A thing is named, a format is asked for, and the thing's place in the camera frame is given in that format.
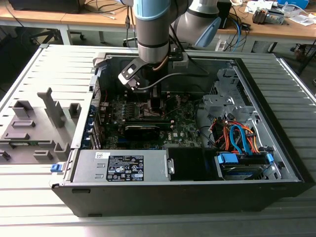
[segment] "blue cable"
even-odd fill
[[[248,147],[248,144],[247,144],[246,134],[245,134],[244,130],[242,129],[242,127],[240,125],[234,125],[234,126],[231,127],[231,130],[230,130],[230,133],[229,133],[229,137],[231,139],[232,145],[237,149],[239,154],[242,154],[241,149],[236,145],[236,143],[234,141],[234,128],[235,127],[237,127],[240,130],[241,138],[242,138],[242,144],[243,144],[243,148],[244,148],[245,152],[247,154],[249,154],[249,155],[252,155],[252,151],[250,150],[250,148]]]
[[[233,52],[234,52],[237,49],[238,45],[239,45],[241,32],[240,32],[240,28],[239,28],[238,23],[235,20],[233,20],[233,19],[232,19],[232,21],[236,24],[237,29],[238,29],[238,40],[237,40],[237,44],[235,45],[235,48],[233,49]]]

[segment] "chair wheel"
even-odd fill
[[[30,39],[30,43],[36,45],[38,42],[36,41],[36,39]]]
[[[84,35],[80,35],[80,39],[81,39],[82,41],[85,41],[85,40],[86,40],[86,38],[85,38]]]

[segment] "green circuit board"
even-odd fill
[[[169,147],[201,147],[195,123],[195,101],[181,95],[170,95],[163,113],[153,113],[147,103],[128,102],[117,97],[105,109],[104,143],[106,150],[165,150]],[[158,136],[146,141],[128,139],[124,129],[128,124],[160,127]]]

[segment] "warning label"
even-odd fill
[[[109,156],[107,180],[144,181],[144,157]]]

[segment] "aluminum extrusion table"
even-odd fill
[[[16,100],[44,106],[36,92],[50,86],[62,106],[82,102],[92,59],[110,47],[42,45],[0,102],[0,134]],[[219,56],[218,52],[195,51]],[[276,117],[316,178],[316,98],[272,54],[225,53],[243,59]],[[10,236],[316,236],[316,188],[262,212],[182,216],[78,218],[50,189],[50,165],[0,165],[0,233]]]

